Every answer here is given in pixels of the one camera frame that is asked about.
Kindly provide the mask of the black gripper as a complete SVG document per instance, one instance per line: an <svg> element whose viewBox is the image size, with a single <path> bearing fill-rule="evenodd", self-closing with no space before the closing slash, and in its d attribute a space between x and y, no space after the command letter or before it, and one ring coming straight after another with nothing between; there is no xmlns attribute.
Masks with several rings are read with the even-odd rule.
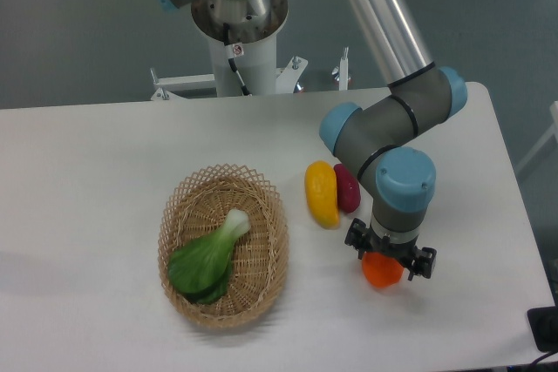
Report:
<svg viewBox="0 0 558 372"><path fill-rule="evenodd" d="M407 280L420 276L432 278L435 268L437 250L431 247L416 247L419 228L406 232L396 232L381 225L370 225L358 218L351 222L344 244L357 251L357 258L362 260L366 253L379 253L396 260L409 271Z"/></svg>

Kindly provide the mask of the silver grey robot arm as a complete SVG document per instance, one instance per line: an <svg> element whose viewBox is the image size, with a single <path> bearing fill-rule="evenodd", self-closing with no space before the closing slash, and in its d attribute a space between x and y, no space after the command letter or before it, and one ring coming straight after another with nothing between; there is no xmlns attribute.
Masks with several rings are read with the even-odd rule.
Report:
<svg viewBox="0 0 558 372"><path fill-rule="evenodd" d="M287 0L158 0L166 10L189 6L212 48L221 97L277 93L273 41L288 15ZM395 259L411 277L431 276L436 252L418 247L419 226L435 190L436 171L410 142L459 112L465 81L431 59L403 0L348 0L378 62L389 96L362 109L333 108L319 135L331 154L372 197L371 220L354 220L346 243L360 254Z"/></svg>

